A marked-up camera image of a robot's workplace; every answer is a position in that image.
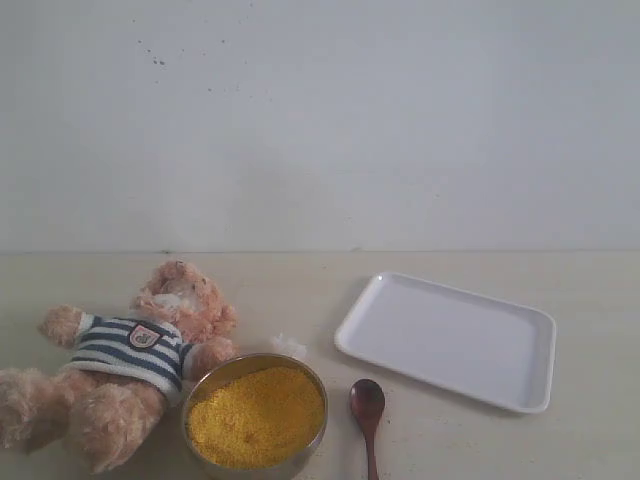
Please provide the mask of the white rectangular plastic tray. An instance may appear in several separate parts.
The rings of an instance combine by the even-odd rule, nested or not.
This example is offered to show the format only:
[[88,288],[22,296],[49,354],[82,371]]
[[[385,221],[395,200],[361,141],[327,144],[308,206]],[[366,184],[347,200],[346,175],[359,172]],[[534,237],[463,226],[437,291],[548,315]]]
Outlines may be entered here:
[[357,360],[510,412],[548,408],[548,314],[396,272],[374,275],[334,335]]

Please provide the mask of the small white cotton tuft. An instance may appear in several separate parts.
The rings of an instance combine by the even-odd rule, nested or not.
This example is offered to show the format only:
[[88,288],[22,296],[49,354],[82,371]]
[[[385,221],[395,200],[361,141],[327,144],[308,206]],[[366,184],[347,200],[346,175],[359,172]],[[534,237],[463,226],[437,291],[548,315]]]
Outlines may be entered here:
[[279,355],[288,356],[303,361],[307,356],[307,346],[292,337],[280,333],[269,340],[272,351]]

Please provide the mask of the metal bowl of yellow grain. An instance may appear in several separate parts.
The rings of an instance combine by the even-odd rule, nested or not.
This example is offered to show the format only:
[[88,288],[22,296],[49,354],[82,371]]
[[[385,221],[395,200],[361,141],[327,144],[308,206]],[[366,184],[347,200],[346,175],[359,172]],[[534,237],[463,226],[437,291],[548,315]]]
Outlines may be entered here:
[[321,443],[326,389],[289,356],[251,354],[205,375],[185,400],[182,432],[211,479],[293,479]]

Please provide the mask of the dark red wooden spoon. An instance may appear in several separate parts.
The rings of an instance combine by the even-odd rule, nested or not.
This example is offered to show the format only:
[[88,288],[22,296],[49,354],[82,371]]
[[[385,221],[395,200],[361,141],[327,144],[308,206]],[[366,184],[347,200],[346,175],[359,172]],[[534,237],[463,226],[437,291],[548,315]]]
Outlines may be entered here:
[[374,380],[359,379],[352,385],[349,393],[349,406],[364,437],[368,480],[379,479],[375,455],[375,435],[385,404],[384,392]]

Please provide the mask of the plush teddy bear striped sweater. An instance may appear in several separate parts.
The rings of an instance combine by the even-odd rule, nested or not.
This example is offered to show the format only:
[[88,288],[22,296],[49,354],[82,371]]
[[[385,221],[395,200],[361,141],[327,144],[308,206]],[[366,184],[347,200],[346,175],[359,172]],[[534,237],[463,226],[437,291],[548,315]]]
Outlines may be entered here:
[[159,266],[125,317],[50,309],[39,332],[73,354],[53,376],[2,370],[2,448],[30,453],[64,440],[93,473],[124,464],[186,384],[235,356],[235,325],[216,284],[182,261]]

